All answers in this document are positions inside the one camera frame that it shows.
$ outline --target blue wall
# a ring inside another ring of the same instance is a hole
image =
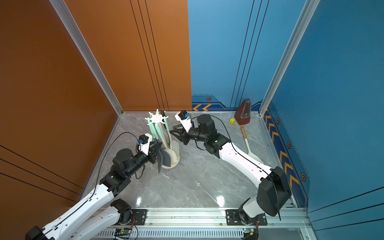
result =
[[[384,2],[320,1],[273,97],[320,240],[382,239],[383,76]]]
[[[235,107],[235,103],[238,107],[246,98],[250,98],[253,104],[263,99],[305,0],[269,2],[251,65],[268,3],[268,0],[263,0],[260,7],[261,1],[255,0],[236,82],[252,3],[252,0],[188,1],[192,95],[214,96],[227,108]]]

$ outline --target orange wall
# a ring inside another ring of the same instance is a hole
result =
[[[192,108],[187,0],[65,2],[125,111]]]
[[[80,199],[117,115],[49,1],[2,1],[0,32],[0,232],[24,239]]]

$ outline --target red wire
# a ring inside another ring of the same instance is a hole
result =
[[[132,225],[129,228],[133,227],[134,224],[135,224],[135,216],[133,216],[133,222],[132,222]]]

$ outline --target wall panel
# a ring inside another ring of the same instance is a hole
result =
[[[186,0],[66,4],[125,111],[191,109]]]
[[[310,179],[319,240],[382,238],[383,11],[320,1],[273,96]]]
[[[3,1],[0,32],[0,228],[24,239],[79,200],[117,115],[49,1]]]

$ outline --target brown metronome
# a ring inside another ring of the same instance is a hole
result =
[[[245,99],[236,110],[235,119],[239,125],[245,125],[251,121],[251,100]]]

